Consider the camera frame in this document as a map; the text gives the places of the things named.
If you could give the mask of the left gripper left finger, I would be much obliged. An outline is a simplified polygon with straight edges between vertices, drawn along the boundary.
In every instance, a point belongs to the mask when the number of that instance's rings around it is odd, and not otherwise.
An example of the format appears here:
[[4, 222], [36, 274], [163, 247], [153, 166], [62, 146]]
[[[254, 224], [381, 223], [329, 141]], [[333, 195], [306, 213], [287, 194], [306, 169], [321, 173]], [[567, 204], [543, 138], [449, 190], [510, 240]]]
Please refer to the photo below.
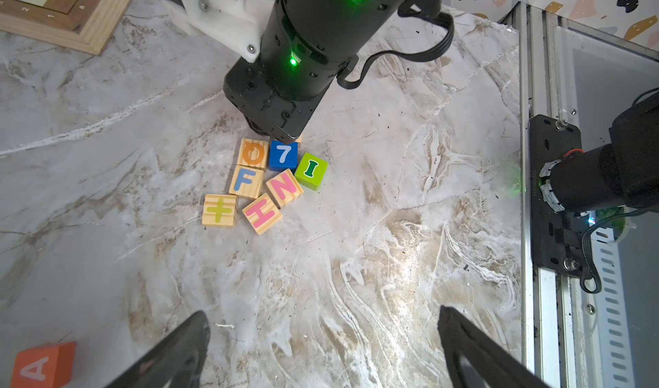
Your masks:
[[109, 386], [199, 387], [209, 340], [206, 314], [194, 312]]

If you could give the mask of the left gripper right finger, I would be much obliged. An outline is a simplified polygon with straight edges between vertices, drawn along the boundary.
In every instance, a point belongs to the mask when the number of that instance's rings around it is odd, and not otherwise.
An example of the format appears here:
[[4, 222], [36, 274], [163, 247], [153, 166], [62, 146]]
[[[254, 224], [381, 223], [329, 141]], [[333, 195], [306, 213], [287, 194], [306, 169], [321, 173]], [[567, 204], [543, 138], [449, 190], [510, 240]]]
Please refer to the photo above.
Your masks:
[[438, 331], [454, 387], [545, 387], [454, 307], [442, 306]]

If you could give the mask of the red A block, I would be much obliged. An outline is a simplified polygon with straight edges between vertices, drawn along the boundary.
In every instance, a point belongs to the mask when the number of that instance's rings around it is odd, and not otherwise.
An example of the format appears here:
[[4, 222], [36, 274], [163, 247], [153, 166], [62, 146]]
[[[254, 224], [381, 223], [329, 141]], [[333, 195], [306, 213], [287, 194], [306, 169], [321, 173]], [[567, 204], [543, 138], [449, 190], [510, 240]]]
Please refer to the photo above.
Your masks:
[[76, 342], [44, 345], [24, 350], [15, 357], [11, 388], [60, 388], [70, 383]]

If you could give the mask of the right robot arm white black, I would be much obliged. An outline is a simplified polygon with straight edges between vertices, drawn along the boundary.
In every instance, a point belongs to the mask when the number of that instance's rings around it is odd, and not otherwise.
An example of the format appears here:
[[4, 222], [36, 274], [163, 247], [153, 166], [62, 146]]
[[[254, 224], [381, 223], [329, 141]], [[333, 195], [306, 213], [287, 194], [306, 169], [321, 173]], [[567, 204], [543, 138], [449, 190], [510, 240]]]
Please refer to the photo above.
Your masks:
[[372, 60], [358, 53], [397, 15], [441, 27], [430, 49], [403, 53], [425, 63], [450, 48], [455, 25], [442, 0], [163, 0], [173, 22], [238, 53], [226, 74], [225, 96], [260, 135], [295, 142], [331, 84], [356, 89], [350, 74], [367, 74]]

